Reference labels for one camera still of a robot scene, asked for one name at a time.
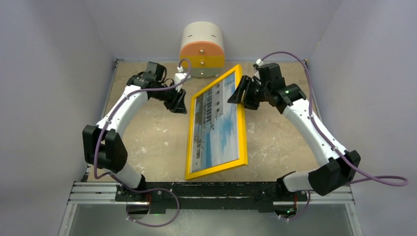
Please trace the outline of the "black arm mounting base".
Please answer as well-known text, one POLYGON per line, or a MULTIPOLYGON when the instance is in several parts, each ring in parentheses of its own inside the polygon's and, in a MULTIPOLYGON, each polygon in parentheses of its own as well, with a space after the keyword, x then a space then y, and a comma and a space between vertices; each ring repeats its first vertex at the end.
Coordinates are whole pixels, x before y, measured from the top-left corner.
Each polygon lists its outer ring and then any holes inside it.
POLYGON ((298 191, 283 193, 275 181, 255 182, 150 182, 146 193, 136 193, 117 185, 115 200, 150 205, 152 214, 168 209, 256 210, 260 213, 294 212, 297 203, 307 200, 298 191))

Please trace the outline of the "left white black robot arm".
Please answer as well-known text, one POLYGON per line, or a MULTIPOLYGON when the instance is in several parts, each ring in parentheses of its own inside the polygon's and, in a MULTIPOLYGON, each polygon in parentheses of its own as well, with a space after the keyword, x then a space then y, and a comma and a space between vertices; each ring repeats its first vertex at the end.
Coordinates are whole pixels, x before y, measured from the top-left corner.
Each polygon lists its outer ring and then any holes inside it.
POLYGON ((151 98, 162 101, 165 108, 176 114, 186 114, 186 91, 182 84, 191 77, 181 64, 177 73, 166 84, 165 66, 148 62, 144 71, 130 77, 122 95, 110 111, 95 125, 86 125, 82 131, 85 161, 92 166, 95 179, 111 176, 128 188, 134 201, 145 198, 146 179, 128 164, 128 152, 122 137, 131 120, 151 98))

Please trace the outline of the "building photo print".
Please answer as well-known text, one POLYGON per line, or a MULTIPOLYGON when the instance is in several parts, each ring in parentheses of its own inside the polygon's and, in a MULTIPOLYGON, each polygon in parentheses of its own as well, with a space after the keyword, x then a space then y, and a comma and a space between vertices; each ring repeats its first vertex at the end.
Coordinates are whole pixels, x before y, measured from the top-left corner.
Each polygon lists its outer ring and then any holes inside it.
POLYGON ((235 89, 233 72, 195 97, 190 173, 239 159, 237 105, 228 103, 235 89))

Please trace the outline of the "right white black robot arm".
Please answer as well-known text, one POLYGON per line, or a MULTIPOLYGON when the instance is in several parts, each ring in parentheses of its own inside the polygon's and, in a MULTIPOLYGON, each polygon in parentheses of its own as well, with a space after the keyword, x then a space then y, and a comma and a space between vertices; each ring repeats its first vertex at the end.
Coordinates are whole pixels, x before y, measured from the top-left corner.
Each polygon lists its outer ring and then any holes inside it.
POLYGON ((254 76, 242 76, 228 103, 257 110, 261 102, 275 107, 298 130, 310 147, 319 167, 309 172, 291 172, 276 181, 276 193, 282 200, 297 191, 314 191, 325 196, 348 184, 361 161, 359 153, 340 144, 318 119, 306 94, 297 84, 287 85, 279 64, 258 60, 254 76))

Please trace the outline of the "yellow wooden picture frame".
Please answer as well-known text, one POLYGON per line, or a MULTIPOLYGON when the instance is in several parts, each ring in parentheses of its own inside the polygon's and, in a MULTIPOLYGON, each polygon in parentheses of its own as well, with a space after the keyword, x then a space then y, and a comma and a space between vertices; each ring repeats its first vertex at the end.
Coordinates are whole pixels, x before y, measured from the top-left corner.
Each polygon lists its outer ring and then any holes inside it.
POLYGON ((240 79, 242 77, 242 67, 241 65, 237 64, 234 67, 232 67, 230 70, 225 72, 223 75, 221 75, 219 78, 215 79, 213 82, 211 82, 209 85, 204 87, 202 90, 197 92, 191 97, 190 102, 190 118, 189 118, 189 131, 188 131, 188 144, 187 144, 187 157, 186 157, 186 164, 185 164, 185 180, 190 181, 193 179, 197 179, 200 177, 208 176, 211 174, 219 173, 222 171, 234 169, 237 167, 245 166, 248 164, 248 152, 247 152, 247 134, 246 134, 246 126, 245 126, 245 113, 244 108, 241 104, 237 105, 237 122, 238 122, 238 143, 239 143, 239 159, 236 161, 232 161, 229 163, 226 163, 224 165, 215 166, 200 172, 196 173, 190 173, 190 160, 191 160, 191 146, 192 146, 192 136, 193 136, 193 117, 194 117, 194 99, 196 96, 198 96, 200 93, 204 92, 206 89, 217 83, 218 81, 224 79, 225 76, 229 75, 230 73, 235 72, 236 74, 236 87, 238 86, 240 79))

